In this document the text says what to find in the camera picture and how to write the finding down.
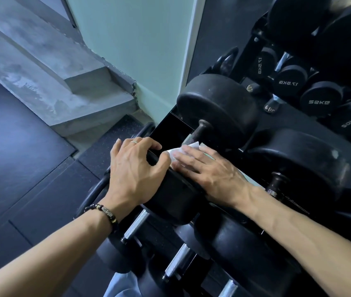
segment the staircase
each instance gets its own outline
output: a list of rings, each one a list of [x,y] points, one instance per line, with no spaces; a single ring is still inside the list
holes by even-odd
[[[102,62],[15,0],[0,0],[0,83],[64,137],[137,109]]]

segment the forearm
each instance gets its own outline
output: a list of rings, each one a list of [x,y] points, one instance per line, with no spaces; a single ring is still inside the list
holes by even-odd
[[[59,296],[111,232],[91,210],[0,269],[0,296]]]
[[[236,208],[254,220],[294,256],[331,297],[351,296],[351,242],[251,188]]]

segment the hand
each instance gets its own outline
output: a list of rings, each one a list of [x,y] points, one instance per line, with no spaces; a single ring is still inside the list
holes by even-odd
[[[182,146],[187,155],[180,152],[174,153],[172,167],[174,170],[191,178],[202,186],[208,194],[208,199],[214,203],[229,207],[236,207],[247,199],[249,189],[253,186],[240,171],[217,151],[201,146],[199,150],[190,146]],[[181,164],[193,168],[191,171]]]
[[[156,165],[147,162],[148,149],[162,146],[150,137],[118,139],[111,150],[109,190],[100,204],[107,207],[118,221],[137,205],[147,202],[158,190],[171,164],[168,152],[162,152]]]

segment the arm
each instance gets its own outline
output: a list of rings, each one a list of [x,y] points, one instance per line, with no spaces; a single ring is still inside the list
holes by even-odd
[[[198,182],[211,201],[234,207],[255,221],[294,256],[331,297],[351,296],[351,242],[274,199],[216,151],[183,147],[174,169]],[[185,169],[193,167],[199,173]]]
[[[163,152],[155,166],[146,161],[149,148],[161,149],[151,138],[117,140],[111,150],[109,190],[100,204],[122,220],[158,189],[170,165]],[[89,210],[0,269],[0,296],[60,296],[111,233],[108,217]]]

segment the light green wall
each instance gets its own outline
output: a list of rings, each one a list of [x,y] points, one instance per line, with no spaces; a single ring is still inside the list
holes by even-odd
[[[156,122],[163,119],[176,103],[185,78],[195,0],[68,3],[86,45],[135,79],[139,106]]]

